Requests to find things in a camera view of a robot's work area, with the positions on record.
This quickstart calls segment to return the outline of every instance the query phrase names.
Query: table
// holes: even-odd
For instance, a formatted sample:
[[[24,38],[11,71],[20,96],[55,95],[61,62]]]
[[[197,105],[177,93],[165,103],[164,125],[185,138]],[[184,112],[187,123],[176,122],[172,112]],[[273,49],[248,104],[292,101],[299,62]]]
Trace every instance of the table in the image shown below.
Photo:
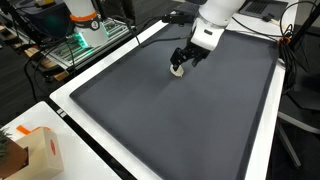
[[[289,4],[297,2],[297,0],[288,0]],[[297,8],[293,7],[284,16],[284,24],[294,24]],[[258,31],[272,34],[280,34],[279,27],[263,22],[260,19],[236,14],[235,17],[247,26]],[[163,28],[165,24],[158,22],[143,33],[138,38],[140,42],[145,41],[158,30]],[[229,30],[247,31],[243,27],[231,21],[228,26]],[[97,124],[89,115],[79,108],[69,97],[70,93],[79,86],[93,78],[103,69],[107,68],[113,62],[117,61],[124,54],[137,46],[135,39],[124,44],[113,53],[103,58],[97,64],[87,69],[85,72],[77,76],[75,79],[53,92],[50,98],[58,104],[71,118],[73,118],[80,126],[84,128],[101,146],[108,151],[115,159],[117,159],[129,172],[137,179],[160,179],[160,177],[144,165],[138,158],[122,146],[114,137]],[[256,140],[252,149],[246,179],[257,180],[265,179],[268,161],[272,146],[272,139],[277,119],[278,107],[282,91],[285,70],[280,64],[277,65],[273,79],[266,99],[265,107],[262,113],[260,125],[257,131]]]
[[[24,136],[15,129],[18,125],[29,130],[46,126],[57,134],[64,171],[52,180],[121,179],[45,102],[4,126],[13,140]]]

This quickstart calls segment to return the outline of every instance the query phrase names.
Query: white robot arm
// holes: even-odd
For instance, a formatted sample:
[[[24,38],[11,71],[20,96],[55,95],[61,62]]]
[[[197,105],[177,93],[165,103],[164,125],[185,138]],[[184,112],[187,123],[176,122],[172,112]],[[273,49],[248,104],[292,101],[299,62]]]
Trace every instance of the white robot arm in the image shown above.
[[[225,28],[235,12],[243,5],[245,0],[189,0],[200,4],[199,15],[192,27],[192,36],[188,39],[184,49],[177,48],[171,57],[171,72],[182,76],[181,64],[194,59],[196,66],[202,59],[207,58],[219,42]]]

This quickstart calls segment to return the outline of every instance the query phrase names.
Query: gray mat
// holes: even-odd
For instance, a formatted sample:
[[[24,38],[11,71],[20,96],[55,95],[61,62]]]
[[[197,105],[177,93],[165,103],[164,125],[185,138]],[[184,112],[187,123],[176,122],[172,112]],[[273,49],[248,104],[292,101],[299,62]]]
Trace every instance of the gray mat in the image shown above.
[[[152,39],[189,31],[168,25]],[[177,78],[169,59],[185,43],[135,48],[71,98],[164,179],[243,179],[278,57],[274,43],[227,31]]]

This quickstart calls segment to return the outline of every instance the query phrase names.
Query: floor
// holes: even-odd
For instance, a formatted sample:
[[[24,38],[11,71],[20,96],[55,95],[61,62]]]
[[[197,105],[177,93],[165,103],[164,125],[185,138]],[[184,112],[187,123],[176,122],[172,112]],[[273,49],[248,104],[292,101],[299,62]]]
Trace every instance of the floor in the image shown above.
[[[298,15],[297,21],[300,22],[302,18],[302,15]],[[307,36],[303,44],[310,61],[311,71],[319,73],[320,38]],[[299,51],[297,56],[302,57],[302,52]],[[25,62],[26,59],[17,55],[11,48],[3,47],[0,49],[0,127],[34,105],[30,85],[23,73]],[[33,69],[28,68],[28,72],[33,74]],[[45,91],[41,92],[37,89],[39,99],[47,102],[50,102],[48,95],[64,84],[64,82],[46,83],[39,75],[36,77],[39,86]],[[293,167],[279,138],[275,136],[267,179],[320,179],[320,141],[314,135],[292,125],[284,124],[283,126],[303,166],[300,169]]]

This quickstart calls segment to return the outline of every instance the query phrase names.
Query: computer equipment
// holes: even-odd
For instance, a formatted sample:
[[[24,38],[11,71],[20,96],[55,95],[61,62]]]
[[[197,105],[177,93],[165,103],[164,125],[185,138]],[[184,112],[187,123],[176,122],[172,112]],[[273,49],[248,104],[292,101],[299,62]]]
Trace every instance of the computer equipment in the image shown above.
[[[274,0],[247,0],[239,14],[262,18],[272,14],[275,20],[280,20],[282,13],[287,7],[287,2]]]

